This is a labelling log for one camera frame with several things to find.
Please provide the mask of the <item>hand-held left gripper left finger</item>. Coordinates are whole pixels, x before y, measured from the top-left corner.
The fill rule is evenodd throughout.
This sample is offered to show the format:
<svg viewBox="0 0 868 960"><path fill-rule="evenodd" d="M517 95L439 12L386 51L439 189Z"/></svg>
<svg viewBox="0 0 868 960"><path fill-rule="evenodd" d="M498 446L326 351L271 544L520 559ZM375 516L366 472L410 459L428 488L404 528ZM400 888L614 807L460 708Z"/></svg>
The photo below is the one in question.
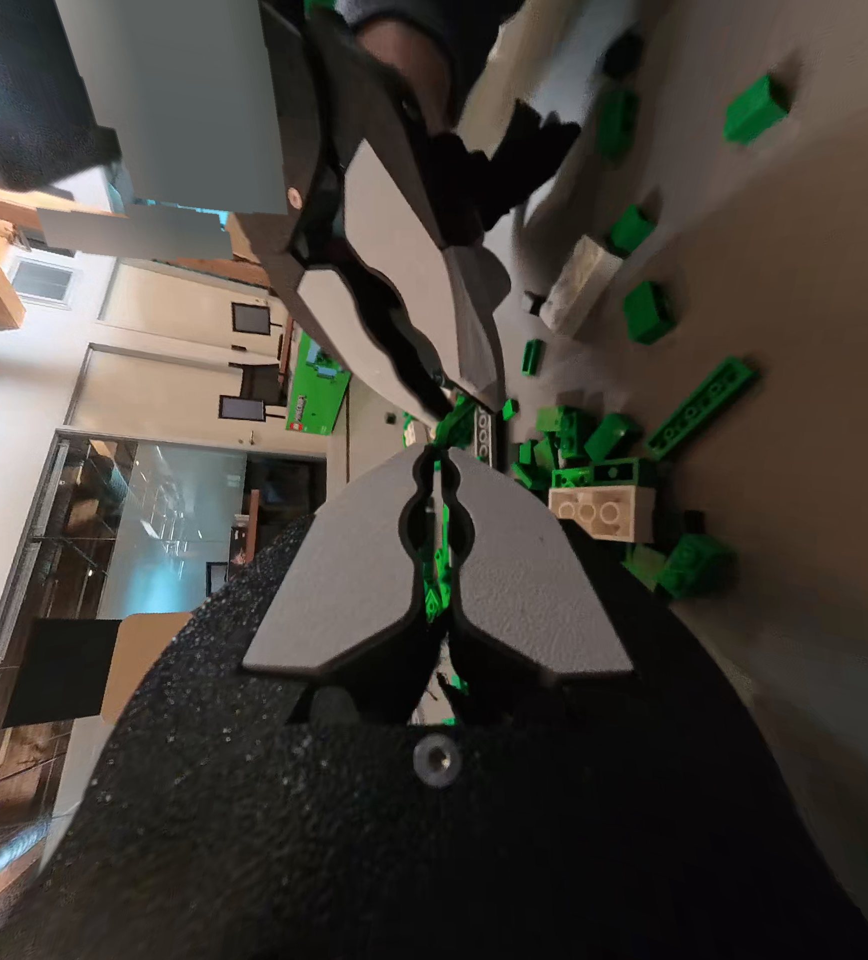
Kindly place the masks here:
<svg viewBox="0 0 868 960"><path fill-rule="evenodd" d="M370 722L409 722L435 669L420 549L434 450L412 445L314 515L242 666L341 689Z"/></svg>

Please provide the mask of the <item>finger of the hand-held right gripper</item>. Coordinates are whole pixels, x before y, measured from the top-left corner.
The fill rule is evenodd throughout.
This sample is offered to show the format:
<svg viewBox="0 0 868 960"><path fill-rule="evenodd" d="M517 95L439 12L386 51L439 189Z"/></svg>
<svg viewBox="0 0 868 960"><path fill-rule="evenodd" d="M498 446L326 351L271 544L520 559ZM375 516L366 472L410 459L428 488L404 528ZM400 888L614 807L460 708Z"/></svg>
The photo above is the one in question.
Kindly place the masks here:
<svg viewBox="0 0 868 960"><path fill-rule="evenodd" d="M439 247L367 139L345 171L344 232L397 294L401 329L430 371L482 405L500 405L506 378L495 312L512 289L500 259L482 242Z"/></svg>
<svg viewBox="0 0 868 960"><path fill-rule="evenodd" d="M371 390L428 425L452 411L384 279L363 266L317 266L305 270L297 294L323 345Z"/></svg>

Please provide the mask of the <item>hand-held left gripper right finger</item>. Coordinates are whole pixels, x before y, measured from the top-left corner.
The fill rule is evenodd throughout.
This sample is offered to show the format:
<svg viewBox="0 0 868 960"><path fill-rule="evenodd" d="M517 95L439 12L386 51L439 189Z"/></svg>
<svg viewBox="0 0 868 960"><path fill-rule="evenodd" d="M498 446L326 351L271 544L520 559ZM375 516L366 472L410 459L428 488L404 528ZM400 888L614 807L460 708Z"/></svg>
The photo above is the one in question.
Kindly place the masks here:
<svg viewBox="0 0 868 960"><path fill-rule="evenodd" d="M560 710L564 691L631 678L634 665L560 522L464 451L441 477L456 559L447 631L465 688L442 684L459 722Z"/></svg>

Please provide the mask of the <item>green brick assembly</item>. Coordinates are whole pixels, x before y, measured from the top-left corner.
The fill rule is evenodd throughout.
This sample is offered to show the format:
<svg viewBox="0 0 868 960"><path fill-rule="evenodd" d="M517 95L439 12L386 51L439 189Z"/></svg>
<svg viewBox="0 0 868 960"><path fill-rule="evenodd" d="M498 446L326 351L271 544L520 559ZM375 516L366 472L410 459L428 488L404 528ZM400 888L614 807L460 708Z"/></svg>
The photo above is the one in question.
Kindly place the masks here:
<svg viewBox="0 0 868 960"><path fill-rule="evenodd" d="M475 459L502 471L505 468L505 423L473 398L455 392L453 419L446 433L449 448L464 450ZM404 448L435 444L440 426L429 427L411 414L403 414ZM449 546L449 508L436 485L425 506L425 541L419 549L424 583L425 613L428 622L443 615L452 589L452 555Z"/></svg>

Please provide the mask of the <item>person's right forearm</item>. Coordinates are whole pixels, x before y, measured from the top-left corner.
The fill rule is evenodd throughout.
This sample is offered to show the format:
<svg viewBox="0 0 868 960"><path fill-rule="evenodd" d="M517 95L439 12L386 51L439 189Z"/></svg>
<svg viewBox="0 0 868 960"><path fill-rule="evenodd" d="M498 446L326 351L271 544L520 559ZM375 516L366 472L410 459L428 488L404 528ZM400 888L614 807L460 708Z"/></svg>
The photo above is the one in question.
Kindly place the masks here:
<svg viewBox="0 0 868 960"><path fill-rule="evenodd" d="M380 20L394 20L423 33L448 52L486 49L520 3L496 1L338 1L345 23L360 30Z"/></svg>

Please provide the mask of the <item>grey desk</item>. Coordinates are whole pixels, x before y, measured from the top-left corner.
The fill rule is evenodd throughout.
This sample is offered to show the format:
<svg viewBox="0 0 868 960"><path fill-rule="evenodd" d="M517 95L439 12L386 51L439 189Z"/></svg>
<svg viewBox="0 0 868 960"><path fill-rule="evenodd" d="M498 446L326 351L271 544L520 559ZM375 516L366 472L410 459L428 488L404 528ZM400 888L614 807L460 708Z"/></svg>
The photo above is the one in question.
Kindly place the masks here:
<svg viewBox="0 0 868 960"><path fill-rule="evenodd" d="M632 149L595 148L610 43L643 57ZM672 464L669 501L737 552L732 589L673 612L761 727L811 833L868 916L868 2L528 2L464 115L492 148L514 97L585 120L560 178L489 245L512 439L555 403L659 426L728 355L759 380ZM786 119L728 143L729 104L772 74ZM633 204L656 230L571 338L526 309L582 234ZM664 286L676 328L630 341L626 294Z"/></svg>

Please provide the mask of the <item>person's right hand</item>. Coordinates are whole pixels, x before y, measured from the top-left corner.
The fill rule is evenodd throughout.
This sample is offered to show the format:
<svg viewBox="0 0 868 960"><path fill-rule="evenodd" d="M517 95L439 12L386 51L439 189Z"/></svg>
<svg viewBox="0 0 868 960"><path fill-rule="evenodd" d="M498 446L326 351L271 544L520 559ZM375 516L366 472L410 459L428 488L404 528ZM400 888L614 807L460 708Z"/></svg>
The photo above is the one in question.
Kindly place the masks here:
<svg viewBox="0 0 868 960"><path fill-rule="evenodd" d="M455 126L451 65L427 33L395 18L374 18L355 30L361 46L390 66L412 90L428 133L451 132Z"/></svg>

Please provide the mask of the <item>green toy box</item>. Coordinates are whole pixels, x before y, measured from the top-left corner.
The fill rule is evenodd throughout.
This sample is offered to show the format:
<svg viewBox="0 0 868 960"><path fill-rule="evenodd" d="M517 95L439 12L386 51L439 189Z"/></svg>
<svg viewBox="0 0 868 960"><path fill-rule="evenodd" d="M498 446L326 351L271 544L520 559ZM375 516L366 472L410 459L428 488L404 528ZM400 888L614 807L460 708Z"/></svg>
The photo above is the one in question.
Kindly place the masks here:
<svg viewBox="0 0 868 960"><path fill-rule="evenodd" d="M335 429L351 373L301 332L286 403L286 428L296 433L330 436Z"/></svg>

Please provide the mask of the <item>large white brick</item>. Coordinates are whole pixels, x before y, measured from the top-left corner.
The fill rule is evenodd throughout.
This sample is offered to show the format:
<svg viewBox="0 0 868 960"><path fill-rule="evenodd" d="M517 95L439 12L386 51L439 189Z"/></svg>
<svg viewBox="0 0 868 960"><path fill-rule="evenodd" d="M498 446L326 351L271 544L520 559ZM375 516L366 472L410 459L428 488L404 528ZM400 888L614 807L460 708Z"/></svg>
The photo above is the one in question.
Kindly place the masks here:
<svg viewBox="0 0 868 960"><path fill-rule="evenodd" d="M557 487L548 507L596 540L648 545L654 541L656 490L649 486Z"/></svg>

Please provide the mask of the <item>pile of loose green bricks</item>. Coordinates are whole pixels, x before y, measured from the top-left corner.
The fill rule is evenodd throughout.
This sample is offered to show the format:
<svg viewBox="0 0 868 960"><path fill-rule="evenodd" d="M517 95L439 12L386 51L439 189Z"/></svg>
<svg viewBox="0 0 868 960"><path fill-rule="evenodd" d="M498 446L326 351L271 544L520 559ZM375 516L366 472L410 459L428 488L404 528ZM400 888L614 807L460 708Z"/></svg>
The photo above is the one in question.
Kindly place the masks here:
<svg viewBox="0 0 868 960"><path fill-rule="evenodd" d="M623 160L634 143L641 101L628 78L640 66L644 46L643 34L634 26L610 43L602 60L601 74L607 84L594 109L595 148L608 163ZM729 104L725 140L740 146L752 144L787 118L790 103L787 89L776 77L763 75ZM655 230L656 221L635 203L601 238L592 238L625 263ZM544 294L525 293L526 309L538 316L545 298ZM655 280L634 286L624 297L623 312L630 341L644 347L656 344L677 325L667 291ZM539 408L535 428L542 439L524 441L512 458L513 476L527 490L548 498L548 491L556 488L632 485L653 488L657 494L657 469L664 461L651 459L645 448L645 457L622 455L630 453L644 436L629 415L608 411L597 420L581 408L560 404ZM683 532L667 553L655 546L655 511L652 543L607 543L625 548L622 566L651 593L660 592L668 599L711 594L730 579L736 556L705 532L703 515L700 520L696 516L686 513L682 517Z"/></svg>

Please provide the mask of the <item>light grey studded brick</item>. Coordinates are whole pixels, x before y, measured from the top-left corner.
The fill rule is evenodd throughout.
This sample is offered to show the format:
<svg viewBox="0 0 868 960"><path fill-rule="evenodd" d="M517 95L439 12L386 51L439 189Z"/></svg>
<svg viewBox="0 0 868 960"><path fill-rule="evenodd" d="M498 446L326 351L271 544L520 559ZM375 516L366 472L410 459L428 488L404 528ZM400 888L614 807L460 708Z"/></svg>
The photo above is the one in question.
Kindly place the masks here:
<svg viewBox="0 0 868 960"><path fill-rule="evenodd" d="M547 330L555 336L573 337L623 264L623 258L582 235L539 308Z"/></svg>

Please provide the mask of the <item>long green plate with holes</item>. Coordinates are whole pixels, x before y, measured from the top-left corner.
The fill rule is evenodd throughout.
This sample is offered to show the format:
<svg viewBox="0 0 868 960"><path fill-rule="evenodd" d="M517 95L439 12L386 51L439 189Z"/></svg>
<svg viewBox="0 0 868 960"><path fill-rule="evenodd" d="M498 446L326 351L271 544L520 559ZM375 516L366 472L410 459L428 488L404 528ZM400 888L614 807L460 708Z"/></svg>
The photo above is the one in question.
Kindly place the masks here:
<svg viewBox="0 0 868 960"><path fill-rule="evenodd" d="M644 440L649 457L662 462L685 449L760 378L760 370L734 356L725 358Z"/></svg>

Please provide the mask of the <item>white framed window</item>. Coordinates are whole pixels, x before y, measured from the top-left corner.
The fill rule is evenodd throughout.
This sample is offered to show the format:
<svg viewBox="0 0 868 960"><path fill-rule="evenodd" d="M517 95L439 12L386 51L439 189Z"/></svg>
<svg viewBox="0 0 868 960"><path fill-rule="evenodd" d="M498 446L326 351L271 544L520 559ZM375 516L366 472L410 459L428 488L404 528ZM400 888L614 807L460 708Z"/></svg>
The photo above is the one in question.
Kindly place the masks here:
<svg viewBox="0 0 868 960"><path fill-rule="evenodd" d="M70 309L79 272L73 266L30 256L15 258L8 272L12 289L22 301Z"/></svg>

